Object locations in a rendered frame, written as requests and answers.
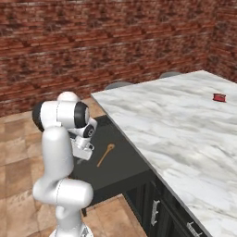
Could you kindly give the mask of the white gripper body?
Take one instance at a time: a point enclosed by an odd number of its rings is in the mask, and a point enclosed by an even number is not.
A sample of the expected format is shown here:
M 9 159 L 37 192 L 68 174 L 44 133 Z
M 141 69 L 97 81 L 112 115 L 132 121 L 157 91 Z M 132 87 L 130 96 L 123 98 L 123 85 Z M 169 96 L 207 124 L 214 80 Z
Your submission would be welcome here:
M 93 150 L 90 148 L 79 149 L 78 147 L 73 147 L 72 150 L 75 157 L 83 160 L 89 160 L 93 154 Z

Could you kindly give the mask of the wooden spoon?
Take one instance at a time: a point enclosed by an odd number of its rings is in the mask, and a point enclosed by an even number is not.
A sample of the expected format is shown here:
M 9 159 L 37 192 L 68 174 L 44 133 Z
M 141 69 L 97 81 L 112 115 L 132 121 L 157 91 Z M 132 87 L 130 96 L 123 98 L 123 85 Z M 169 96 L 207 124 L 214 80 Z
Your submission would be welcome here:
M 106 151 L 105 153 L 103 154 L 103 156 L 100 158 L 99 162 L 97 163 L 97 167 L 99 168 L 100 165 L 102 164 L 103 160 L 105 159 L 106 155 L 111 151 L 113 150 L 115 147 L 115 145 L 113 143 L 110 143 L 107 148 L 106 148 Z

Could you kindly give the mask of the dark open drawer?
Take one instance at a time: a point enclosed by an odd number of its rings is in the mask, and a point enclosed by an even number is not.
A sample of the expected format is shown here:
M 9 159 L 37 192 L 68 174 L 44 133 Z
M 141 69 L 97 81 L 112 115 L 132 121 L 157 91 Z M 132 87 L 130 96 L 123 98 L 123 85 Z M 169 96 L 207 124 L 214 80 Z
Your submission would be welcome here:
M 95 120 L 98 126 L 91 140 L 94 145 L 93 155 L 89 161 L 74 158 L 74 169 L 70 174 L 74 180 L 92 184 L 94 188 L 92 206 L 139 187 L 153 177 L 151 169 L 140 154 L 108 116 L 97 117 Z M 115 147 L 98 168 L 97 163 L 110 143 Z

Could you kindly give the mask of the grey stool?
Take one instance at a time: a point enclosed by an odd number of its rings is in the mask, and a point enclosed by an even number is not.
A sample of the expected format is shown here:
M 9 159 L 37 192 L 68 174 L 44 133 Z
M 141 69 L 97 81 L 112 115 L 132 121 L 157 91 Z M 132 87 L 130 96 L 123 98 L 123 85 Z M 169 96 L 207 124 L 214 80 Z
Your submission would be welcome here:
M 172 77 L 172 76 L 178 76 L 178 75 L 181 75 L 181 74 L 182 73 L 177 72 L 177 71 L 164 72 L 159 76 L 159 79 L 168 78 L 168 77 Z
M 104 90 L 116 89 L 116 88 L 124 87 L 124 86 L 128 86 L 128 85 L 133 85 L 133 83 L 127 82 L 127 81 L 117 81 L 117 82 L 108 84 Z

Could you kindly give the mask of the dark cabinet door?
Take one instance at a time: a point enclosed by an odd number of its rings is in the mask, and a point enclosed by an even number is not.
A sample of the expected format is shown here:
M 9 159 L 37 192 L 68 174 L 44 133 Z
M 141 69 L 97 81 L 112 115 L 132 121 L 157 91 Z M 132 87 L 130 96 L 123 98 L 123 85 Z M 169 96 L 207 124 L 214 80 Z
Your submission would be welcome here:
M 203 234 L 200 237 L 209 237 L 197 224 L 197 222 L 189 215 L 189 213 L 184 209 L 184 207 L 175 199 L 172 198 L 169 202 L 169 207 L 171 210 L 172 215 L 175 218 L 176 223 L 181 228 L 181 230 L 186 234 L 187 237 L 193 237 L 191 232 L 187 229 L 186 224 L 187 222 L 193 221 L 194 229 Z
M 124 193 L 126 201 L 147 237 L 168 237 L 170 222 L 163 197 L 164 191 L 164 184 L 161 181 L 155 180 Z M 151 215 L 154 200 L 160 200 L 160 204 L 157 206 L 157 223 L 155 226 L 152 226 Z

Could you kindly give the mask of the red round can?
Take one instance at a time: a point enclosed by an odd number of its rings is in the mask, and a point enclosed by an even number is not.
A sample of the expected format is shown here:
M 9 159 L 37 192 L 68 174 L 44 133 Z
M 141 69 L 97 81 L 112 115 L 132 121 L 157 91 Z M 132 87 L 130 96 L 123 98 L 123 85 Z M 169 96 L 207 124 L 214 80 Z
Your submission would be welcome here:
M 226 95 L 225 94 L 213 94 L 213 100 L 217 102 L 226 102 Z

